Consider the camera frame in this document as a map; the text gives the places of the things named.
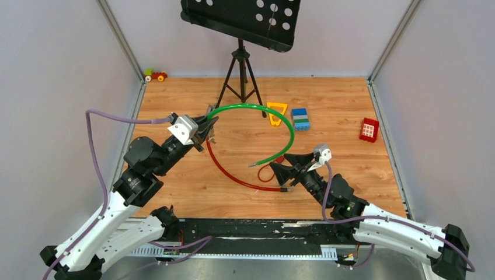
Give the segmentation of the red padlock with thin cable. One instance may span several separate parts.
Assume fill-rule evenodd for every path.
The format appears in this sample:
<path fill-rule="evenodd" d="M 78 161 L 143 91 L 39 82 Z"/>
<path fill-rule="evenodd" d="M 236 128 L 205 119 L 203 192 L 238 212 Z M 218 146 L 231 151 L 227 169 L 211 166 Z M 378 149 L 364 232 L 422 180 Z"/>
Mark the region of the red padlock with thin cable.
<path fill-rule="evenodd" d="M 279 156 L 276 159 L 274 159 L 271 163 L 282 163 L 283 161 L 285 161 L 284 156 Z M 269 163 L 264 164 L 257 171 L 257 179 L 262 183 L 268 183 L 272 181 L 274 177 L 275 177 L 274 172 L 271 171 Z"/>

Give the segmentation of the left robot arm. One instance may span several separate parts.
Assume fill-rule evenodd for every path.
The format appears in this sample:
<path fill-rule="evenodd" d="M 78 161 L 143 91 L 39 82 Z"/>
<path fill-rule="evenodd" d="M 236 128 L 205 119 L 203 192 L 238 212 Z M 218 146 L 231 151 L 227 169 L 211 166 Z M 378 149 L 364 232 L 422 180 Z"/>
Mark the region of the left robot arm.
<path fill-rule="evenodd" d="M 172 206 L 155 209 L 139 224 L 114 234 L 161 189 L 160 176 L 192 148 L 202 151 L 201 145 L 218 117 L 172 114 L 166 121 L 171 123 L 171 136 L 161 145 L 147 136 L 133 140 L 124 155 L 128 167 L 106 194 L 102 206 L 65 242 L 41 251 L 55 279 L 100 279 L 111 266 L 142 245 L 178 237 L 179 219 Z"/>

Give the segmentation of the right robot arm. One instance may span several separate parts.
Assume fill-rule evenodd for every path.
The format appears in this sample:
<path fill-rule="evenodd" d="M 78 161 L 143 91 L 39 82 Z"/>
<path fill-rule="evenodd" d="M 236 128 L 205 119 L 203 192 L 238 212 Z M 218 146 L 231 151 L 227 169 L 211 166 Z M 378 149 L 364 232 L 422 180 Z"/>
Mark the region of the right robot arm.
<path fill-rule="evenodd" d="M 278 183 L 301 184 L 322 207 L 322 218 L 333 225 L 338 242 L 386 247 L 429 265 L 443 279 L 465 279 L 467 273 L 475 272 L 468 257 L 470 245 L 460 227 L 415 222 L 357 197 L 323 156 L 286 154 L 285 159 L 288 166 L 269 164 Z"/>

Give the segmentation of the green cable lock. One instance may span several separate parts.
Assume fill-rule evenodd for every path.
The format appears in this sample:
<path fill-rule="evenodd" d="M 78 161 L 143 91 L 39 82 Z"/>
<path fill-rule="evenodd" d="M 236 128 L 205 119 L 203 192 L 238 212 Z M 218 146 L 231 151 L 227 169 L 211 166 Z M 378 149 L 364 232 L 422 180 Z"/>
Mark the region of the green cable lock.
<path fill-rule="evenodd" d="M 215 108 L 211 112 L 207 113 L 206 116 L 208 117 L 208 119 L 212 119 L 217 114 L 219 114 L 221 112 L 229 111 L 229 110 L 237 110 L 237 109 L 257 110 L 257 111 L 262 111 L 264 113 L 273 114 L 276 117 L 278 117 L 286 125 L 286 127 L 288 128 L 289 134 L 290 134 L 288 143 L 286 144 L 285 147 L 282 148 L 282 150 L 280 150 L 278 153 L 276 153 L 273 156 L 270 156 L 270 157 L 267 157 L 267 158 L 262 159 L 260 161 L 257 161 L 257 162 L 254 162 L 254 163 L 249 164 L 248 165 L 249 167 L 259 166 L 259 165 L 263 165 L 265 163 L 268 163 L 268 162 L 276 159 L 277 157 L 282 156 L 283 154 L 285 154 L 292 147 L 292 145 L 293 145 L 293 143 L 295 141 L 295 130 L 294 130 L 294 128 L 292 127 L 290 121 L 285 116 L 283 116 L 280 112 L 275 111 L 272 108 L 268 108 L 268 107 L 262 106 L 260 104 L 236 103 L 236 104 L 230 104 L 230 105 L 226 105 L 226 106 L 221 106 L 221 107 Z"/>

